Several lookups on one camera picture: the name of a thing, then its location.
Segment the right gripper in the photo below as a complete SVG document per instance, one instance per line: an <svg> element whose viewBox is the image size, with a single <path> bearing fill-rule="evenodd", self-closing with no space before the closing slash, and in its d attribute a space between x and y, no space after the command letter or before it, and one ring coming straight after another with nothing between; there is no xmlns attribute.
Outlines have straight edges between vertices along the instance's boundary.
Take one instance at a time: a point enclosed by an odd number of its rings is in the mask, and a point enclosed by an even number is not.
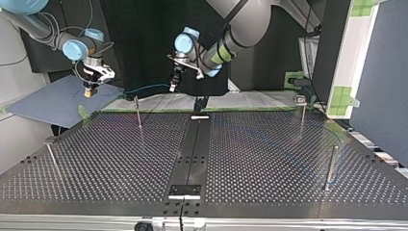
<svg viewBox="0 0 408 231"><path fill-rule="evenodd" d="M103 64L82 63L84 96L91 98L97 94L97 88L104 83L105 66Z"/></svg>

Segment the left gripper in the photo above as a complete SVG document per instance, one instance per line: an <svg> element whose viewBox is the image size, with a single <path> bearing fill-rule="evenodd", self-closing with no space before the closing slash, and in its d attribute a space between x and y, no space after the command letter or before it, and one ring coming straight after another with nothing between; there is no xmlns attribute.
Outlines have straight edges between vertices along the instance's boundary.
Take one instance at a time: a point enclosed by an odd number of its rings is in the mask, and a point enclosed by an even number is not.
<svg viewBox="0 0 408 231"><path fill-rule="evenodd" d="M170 73L169 91L176 92L177 86L182 81L182 76L186 71L186 67L182 64L174 63Z"/></svg>

